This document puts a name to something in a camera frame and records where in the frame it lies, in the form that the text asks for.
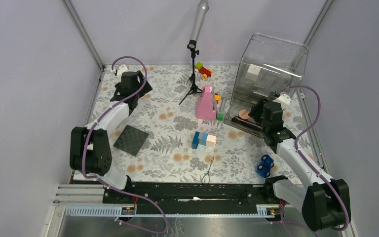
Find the round orange powder puff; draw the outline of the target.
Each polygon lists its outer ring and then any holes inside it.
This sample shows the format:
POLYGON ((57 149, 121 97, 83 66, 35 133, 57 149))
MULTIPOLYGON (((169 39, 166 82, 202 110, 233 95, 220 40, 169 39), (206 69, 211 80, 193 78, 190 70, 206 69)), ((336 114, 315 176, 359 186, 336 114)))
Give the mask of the round orange powder puff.
POLYGON ((248 120, 249 119, 249 113, 250 111, 249 110, 246 110, 246 109, 243 109, 243 110, 240 110, 238 112, 238 116, 241 118, 241 119, 244 119, 244 120, 248 120))

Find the black makeup brush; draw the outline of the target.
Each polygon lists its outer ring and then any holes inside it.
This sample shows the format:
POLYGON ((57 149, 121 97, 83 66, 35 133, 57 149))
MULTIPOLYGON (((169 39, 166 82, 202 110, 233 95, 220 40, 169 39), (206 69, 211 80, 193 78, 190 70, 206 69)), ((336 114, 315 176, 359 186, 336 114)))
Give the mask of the black makeup brush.
POLYGON ((252 123, 252 122, 249 122, 247 120, 244 120, 244 119, 241 119, 239 117, 233 117, 231 119, 232 122, 235 122, 239 125, 242 125, 242 126, 245 126, 245 127, 249 127, 251 129, 262 129, 262 127, 256 123, 252 123))

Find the clear acrylic makeup organizer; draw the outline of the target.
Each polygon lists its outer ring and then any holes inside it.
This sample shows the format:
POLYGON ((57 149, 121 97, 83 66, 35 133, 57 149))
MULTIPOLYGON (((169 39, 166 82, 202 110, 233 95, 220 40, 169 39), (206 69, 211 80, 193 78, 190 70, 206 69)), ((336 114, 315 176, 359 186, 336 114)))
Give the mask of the clear acrylic makeup organizer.
POLYGON ((251 108, 261 99, 272 99, 276 91, 285 90, 285 94, 293 97, 296 90, 291 86, 302 82, 306 68, 308 48, 306 45, 273 36, 254 33, 241 57, 230 107, 225 116, 225 124, 245 132, 261 135, 249 127, 232 122, 239 117, 238 112, 251 108), (245 78, 249 64, 261 67, 256 82, 245 78))

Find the white cardboard box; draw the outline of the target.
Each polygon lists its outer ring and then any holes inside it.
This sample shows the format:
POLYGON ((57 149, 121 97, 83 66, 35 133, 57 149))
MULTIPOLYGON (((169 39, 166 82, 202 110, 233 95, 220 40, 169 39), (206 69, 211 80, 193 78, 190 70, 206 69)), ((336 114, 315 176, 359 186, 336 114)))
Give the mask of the white cardboard box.
POLYGON ((261 67, 255 64, 249 64, 245 78, 250 81, 256 82, 259 77, 261 67))

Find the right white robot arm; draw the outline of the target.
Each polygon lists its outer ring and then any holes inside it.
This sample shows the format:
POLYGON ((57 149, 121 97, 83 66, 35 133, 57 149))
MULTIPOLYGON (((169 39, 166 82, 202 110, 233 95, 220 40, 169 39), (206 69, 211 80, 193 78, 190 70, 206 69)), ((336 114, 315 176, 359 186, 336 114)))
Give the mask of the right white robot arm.
POLYGON ((264 188, 264 199, 269 203, 280 199, 287 201, 302 214, 306 225, 313 231, 345 230, 351 221, 348 184, 343 179, 333 179, 305 157, 298 139, 284 126, 282 115, 281 104, 266 98, 260 99, 249 113, 259 121, 265 143, 285 160, 303 187, 288 179, 278 180, 264 188))

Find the white blue brick stack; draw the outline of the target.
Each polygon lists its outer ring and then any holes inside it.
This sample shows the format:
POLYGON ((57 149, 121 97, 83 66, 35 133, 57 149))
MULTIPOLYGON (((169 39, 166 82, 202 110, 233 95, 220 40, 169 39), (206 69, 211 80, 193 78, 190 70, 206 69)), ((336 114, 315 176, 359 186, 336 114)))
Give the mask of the white blue brick stack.
POLYGON ((217 143, 217 137, 208 133, 196 131, 194 133, 191 148, 196 150, 199 145, 214 148, 217 143))

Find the black wire hair loop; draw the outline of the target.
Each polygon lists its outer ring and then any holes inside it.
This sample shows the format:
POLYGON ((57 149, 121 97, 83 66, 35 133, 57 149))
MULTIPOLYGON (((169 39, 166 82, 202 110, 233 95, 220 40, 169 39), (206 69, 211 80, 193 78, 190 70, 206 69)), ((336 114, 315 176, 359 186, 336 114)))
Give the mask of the black wire hair loop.
POLYGON ((208 163, 208 168, 207 168, 207 171, 204 173, 204 175, 201 177, 201 183, 202 184, 209 184, 211 182, 210 171, 211 171, 212 165, 213 165, 214 160, 215 160, 215 153, 216 153, 216 150, 214 149, 213 154, 207 155, 204 159, 204 161, 206 163, 208 163))

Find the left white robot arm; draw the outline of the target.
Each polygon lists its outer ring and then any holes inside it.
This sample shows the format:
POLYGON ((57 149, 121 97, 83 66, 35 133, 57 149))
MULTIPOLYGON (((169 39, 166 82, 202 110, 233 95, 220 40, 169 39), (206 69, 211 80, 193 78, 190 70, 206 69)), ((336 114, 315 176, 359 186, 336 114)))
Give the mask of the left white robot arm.
POLYGON ((122 203, 133 198, 127 186, 128 176, 112 164, 113 142, 109 136, 128 118, 138 100, 152 90, 141 71, 118 73, 120 82, 115 85, 109 107, 85 127, 74 127, 70 141, 70 168, 83 173, 85 178, 97 179, 107 187, 116 188, 114 196, 122 203))

